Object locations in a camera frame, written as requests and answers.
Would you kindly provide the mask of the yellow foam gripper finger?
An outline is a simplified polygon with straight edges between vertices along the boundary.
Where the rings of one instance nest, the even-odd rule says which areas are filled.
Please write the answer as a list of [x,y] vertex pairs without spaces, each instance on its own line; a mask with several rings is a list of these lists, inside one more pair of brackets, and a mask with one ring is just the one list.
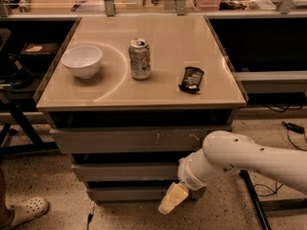
[[188,196],[189,191],[182,183],[173,182],[162,198],[158,211],[162,215],[167,215]]

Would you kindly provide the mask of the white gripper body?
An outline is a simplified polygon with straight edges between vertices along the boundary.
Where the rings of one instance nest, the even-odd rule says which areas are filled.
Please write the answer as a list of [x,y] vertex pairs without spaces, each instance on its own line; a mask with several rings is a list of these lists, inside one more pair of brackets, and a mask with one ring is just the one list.
[[181,158],[178,161],[177,178],[188,190],[198,191],[206,186],[206,183],[199,180],[191,170],[190,160]]

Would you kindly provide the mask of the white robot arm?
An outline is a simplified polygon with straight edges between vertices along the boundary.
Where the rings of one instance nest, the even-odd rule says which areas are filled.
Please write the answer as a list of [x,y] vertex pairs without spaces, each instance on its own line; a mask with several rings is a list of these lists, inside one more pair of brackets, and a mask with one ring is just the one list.
[[199,150],[178,161],[178,182],[171,184],[158,211],[169,214],[191,191],[235,170],[254,171],[307,193],[306,151],[265,147],[245,135],[218,130],[206,135]]

